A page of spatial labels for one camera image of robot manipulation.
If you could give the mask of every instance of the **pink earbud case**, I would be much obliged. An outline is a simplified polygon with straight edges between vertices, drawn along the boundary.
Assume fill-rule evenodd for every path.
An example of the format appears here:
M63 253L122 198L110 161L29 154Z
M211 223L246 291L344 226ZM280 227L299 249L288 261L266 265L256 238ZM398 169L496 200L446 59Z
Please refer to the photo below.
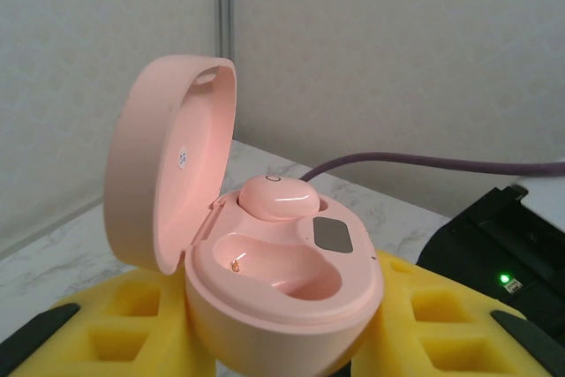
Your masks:
M236 73L173 56L138 77L106 169L108 240L122 261L184 263L191 323L225 365L251 376L324 376L343 366L383 295L363 223L307 183L259 176L218 197Z

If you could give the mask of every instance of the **case lid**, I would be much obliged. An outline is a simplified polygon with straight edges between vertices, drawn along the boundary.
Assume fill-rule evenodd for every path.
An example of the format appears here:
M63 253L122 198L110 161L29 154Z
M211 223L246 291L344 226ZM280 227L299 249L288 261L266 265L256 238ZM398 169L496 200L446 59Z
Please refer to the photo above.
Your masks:
M109 244L123 262L177 269L220 193L236 111L228 59L173 56L137 78L104 183Z

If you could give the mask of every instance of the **yellow foam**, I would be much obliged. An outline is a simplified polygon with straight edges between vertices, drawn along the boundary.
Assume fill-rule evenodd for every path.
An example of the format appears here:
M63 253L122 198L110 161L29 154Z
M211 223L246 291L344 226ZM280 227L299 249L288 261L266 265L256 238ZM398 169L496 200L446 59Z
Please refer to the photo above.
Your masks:
M461 284L378 252L385 296L352 377L549 376L494 321L521 314ZM186 318L184 270L136 269L63 299L80 311L13 377L214 377Z
M385 252L385 296L351 376L549 376L490 316L518 311Z

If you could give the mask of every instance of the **white countertop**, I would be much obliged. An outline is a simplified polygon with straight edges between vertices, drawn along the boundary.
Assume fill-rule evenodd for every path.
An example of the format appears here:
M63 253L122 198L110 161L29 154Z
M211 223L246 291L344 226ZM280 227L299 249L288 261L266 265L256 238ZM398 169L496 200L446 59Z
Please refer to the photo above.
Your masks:
M234 141L222 192L262 174L301 177L308 168ZM415 262L447 218L340 178L322 175L316 189L365 224L375 247ZM58 299L132 269L118 262L104 234L102 206L0 260L0 341ZM219 367L218 375L235 375Z

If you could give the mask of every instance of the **purple cable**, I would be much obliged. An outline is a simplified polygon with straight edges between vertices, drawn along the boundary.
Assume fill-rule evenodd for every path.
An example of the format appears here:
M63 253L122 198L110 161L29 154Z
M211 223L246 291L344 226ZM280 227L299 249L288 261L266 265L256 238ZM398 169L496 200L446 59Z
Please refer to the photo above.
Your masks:
M500 163L465 161L462 159L435 158L432 156L395 154L392 152L364 152L346 155L324 162L314 169L306 172L300 179L310 181L319 174L334 168L354 162L396 162L419 165L423 167L441 168L443 170L478 172L482 174L495 174L499 176L521 177L558 177L565 176L565 162L540 162L540 163Z

